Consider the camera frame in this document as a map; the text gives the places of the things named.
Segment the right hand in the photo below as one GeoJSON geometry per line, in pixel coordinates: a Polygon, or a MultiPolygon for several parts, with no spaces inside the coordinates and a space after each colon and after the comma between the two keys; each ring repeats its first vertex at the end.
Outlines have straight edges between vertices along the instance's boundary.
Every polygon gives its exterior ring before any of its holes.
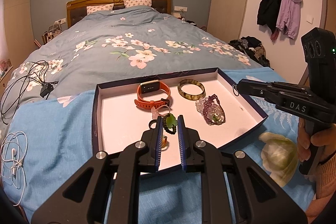
{"type": "Polygon", "coordinates": [[[329,160],[335,154],[335,124],[332,124],[331,127],[326,130],[309,136],[305,130],[305,120],[299,118],[297,133],[297,154],[301,162],[310,158],[310,145],[323,148],[319,162],[329,160]]]}

